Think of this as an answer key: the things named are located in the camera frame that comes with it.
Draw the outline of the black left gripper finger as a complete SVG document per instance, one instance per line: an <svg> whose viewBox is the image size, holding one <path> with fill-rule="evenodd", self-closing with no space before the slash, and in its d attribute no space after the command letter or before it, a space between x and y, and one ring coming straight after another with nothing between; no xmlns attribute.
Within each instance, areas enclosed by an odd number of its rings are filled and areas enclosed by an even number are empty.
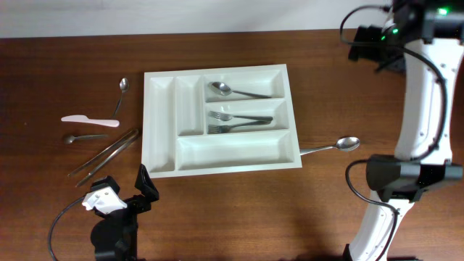
<svg viewBox="0 0 464 261"><path fill-rule="evenodd" d="M119 185L117 184L116 180L110 175L94 181L91 184L90 192L94 192L99 189L104 189L106 187L110 187L116 194L119 194L120 192Z"/></svg>
<svg viewBox="0 0 464 261"><path fill-rule="evenodd" d="M155 202L160 199L160 194L149 177L149 173L144 164L140 164L139 166L135 188L138 189L149 202Z"/></svg>

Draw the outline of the long steel tongs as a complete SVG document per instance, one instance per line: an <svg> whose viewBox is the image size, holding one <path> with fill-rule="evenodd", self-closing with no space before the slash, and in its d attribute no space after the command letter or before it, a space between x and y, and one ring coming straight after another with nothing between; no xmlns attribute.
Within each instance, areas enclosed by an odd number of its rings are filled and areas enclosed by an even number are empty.
<svg viewBox="0 0 464 261"><path fill-rule="evenodd" d="M92 179L97 172L99 172L104 166L106 166L111 160L116 158L123 150L128 148L134 141L138 139L140 135L140 130L138 128L134 128L128 131L123 137L118 139L112 145L108 146L103 151L99 152L95 157L91 158L87 162L83 163L81 166L75 168L71 171L67 176L73 177L77 175L79 172L85 170L86 168L95 165L93 169L91 169L85 177L80 180L75 186L80 187L83 184L87 183L90 179Z"/></svg>

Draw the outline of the large steel spoon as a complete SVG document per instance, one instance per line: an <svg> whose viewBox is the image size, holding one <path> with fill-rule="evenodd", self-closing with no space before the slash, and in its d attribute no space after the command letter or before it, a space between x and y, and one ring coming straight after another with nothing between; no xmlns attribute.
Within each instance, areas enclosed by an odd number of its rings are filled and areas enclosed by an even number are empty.
<svg viewBox="0 0 464 261"><path fill-rule="evenodd" d="M232 90L227 84L223 82L209 82L207 86L216 94L221 96L228 96L232 93L241 94L245 96L250 96L258 99L270 99L270 96L262 95L262 94L252 94L243 91L234 91Z"/></svg>
<svg viewBox="0 0 464 261"><path fill-rule="evenodd" d="M350 152L355 150L360 145L360 139L353 136L340 138L335 144L329 146L321 146L313 149L301 149L299 154L306 155L314 152L324 151L328 149L337 149L342 152Z"/></svg>

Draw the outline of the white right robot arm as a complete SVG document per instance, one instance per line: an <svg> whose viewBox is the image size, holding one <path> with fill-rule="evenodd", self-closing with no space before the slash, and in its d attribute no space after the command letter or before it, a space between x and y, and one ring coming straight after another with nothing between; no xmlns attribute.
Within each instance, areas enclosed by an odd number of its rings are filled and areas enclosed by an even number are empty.
<svg viewBox="0 0 464 261"><path fill-rule="evenodd" d="M406 213L428 191L460 182L452 161L450 122L463 61L463 3L458 0L393 1L382 6L382 26L361 26L349 58L406 75L402 127L392 155L363 160L370 193L357 235L344 248L349 261L386 260Z"/></svg>

